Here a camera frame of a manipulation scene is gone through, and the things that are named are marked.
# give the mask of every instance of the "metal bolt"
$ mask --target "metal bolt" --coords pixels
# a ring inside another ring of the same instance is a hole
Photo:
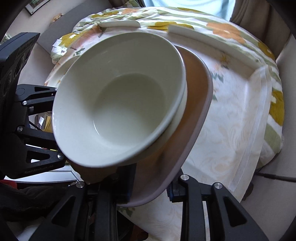
[[[117,173],[113,173],[110,175],[112,180],[117,180],[119,178],[119,175]]]
[[[183,174],[180,176],[180,178],[183,180],[183,181],[187,181],[189,179],[189,176],[186,175],[186,174]]]
[[[60,159],[60,160],[63,160],[64,159],[64,154],[63,153],[59,153],[57,155],[57,158]]]
[[[77,182],[77,183],[76,183],[76,187],[78,187],[78,188],[83,188],[84,185],[85,185],[84,182]]]
[[[221,183],[215,183],[214,187],[217,189],[221,189],[223,187],[223,185]]]
[[[17,132],[21,132],[22,131],[22,126],[19,126],[18,128],[17,128]]]

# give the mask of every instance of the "black cable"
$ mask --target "black cable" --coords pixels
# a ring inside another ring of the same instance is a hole
[[[278,176],[278,175],[274,175],[274,174],[267,174],[267,173],[260,173],[260,172],[255,172],[254,175],[269,178],[269,179],[274,179],[274,180],[296,183],[295,177],[283,177],[283,176]]]
[[[33,127],[35,127],[37,130],[40,130],[40,131],[42,131],[38,126],[36,126],[32,121],[29,121],[29,123],[33,126]]]

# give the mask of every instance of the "dark fabric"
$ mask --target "dark fabric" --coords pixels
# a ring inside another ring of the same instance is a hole
[[[5,221],[30,221],[45,217],[65,195],[66,188],[39,186],[17,190],[0,183],[0,213]]]

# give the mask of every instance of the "green stripe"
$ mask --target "green stripe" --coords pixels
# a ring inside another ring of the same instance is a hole
[[[265,128],[264,140],[271,147],[274,153],[278,153],[280,151],[281,137],[268,123]]]

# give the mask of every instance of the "bowl rim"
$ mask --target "bowl rim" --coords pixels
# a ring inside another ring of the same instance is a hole
[[[172,121],[174,115],[176,114],[176,111],[181,103],[183,94],[184,94],[184,90],[185,90],[185,85],[186,85],[186,69],[185,69],[185,64],[183,61],[183,58],[181,56],[181,54],[179,53],[178,49],[166,38],[159,36],[157,34],[153,34],[153,33],[147,33],[147,32],[128,32],[128,33],[121,33],[121,34],[117,34],[114,36],[110,36],[106,39],[103,39],[102,41],[96,43],[95,45],[93,45],[92,47],[90,47],[88,50],[86,50],[68,69],[68,71],[66,72],[66,74],[63,77],[63,81],[60,83],[60,85],[63,86],[63,83],[65,82],[64,80],[66,79],[67,74],[69,74],[69,72],[76,68],[76,65],[79,64],[81,61],[83,61],[85,58],[89,58],[86,53],[93,53],[93,49],[97,48],[98,45],[102,45],[102,43],[106,43],[107,41],[110,40],[110,38],[116,39],[119,38],[122,40],[122,37],[126,37],[126,39],[132,39],[133,37],[137,37],[138,35],[146,35],[148,37],[154,36],[155,38],[161,39],[162,41],[165,41],[170,47],[171,49],[177,54],[177,57],[180,61],[181,64],[181,87],[177,93],[177,98],[175,103],[173,104],[173,106],[171,108],[169,108],[167,114],[164,116],[164,118],[162,119],[162,121],[160,122],[160,124],[156,127],[156,129],[150,134],[148,135],[141,143],[137,144],[136,146],[132,147],[131,149],[129,149],[128,151],[124,152],[123,154],[119,154],[117,156],[111,156],[108,158],[105,158],[103,163],[100,163],[100,158],[97,158],[97,161],[94,162],[90,162],[90,163],[85,163],[85,161],[89,160],[90,157],[85,157],[83,160],[80,160],[81,158],[79,157],[73,157],[73,155],[68,152],[65,151],[64,149],[64,145],[66,145],[65,141],[64,141],[64,134],[60,134],[57,135],[55,132],[55,126],[56,123],[58,122],[56,118],[52,118],[52,126],[53,126],[53,133],[54,133],[54,137],[56,139],[56,143],[58,145],[58,147],[60,148],[60,150],[62,151],[62,153],[68,158],[70,159],[72,162],[79,164],[81,166],[84,167],[93,167],[93,168],[104,168],[104,167],[110,167],[110,166],[117,166],[117,165],[122,165],[125,161],[133,158],[134,156],[136,156],[137,154],[139,154],[140,152],[142,152],[143,150],[145,150],[146,148],[148,148],[156,139],[159,138],[159,136],[165,131],[165,129],[168,127],[168,125],[170,124],[170,122]],[[54,99],[54,104],[53,104],[53,108],[52,108],[52,114],[54,115],[54,110],[55,110],[55,106],[57,106],[57,101],[59,103],[59,99],[60,99],[60,95],[61,92],[59,92],[60,88],[58,88],[58,91],[56,93],[55,99]]]

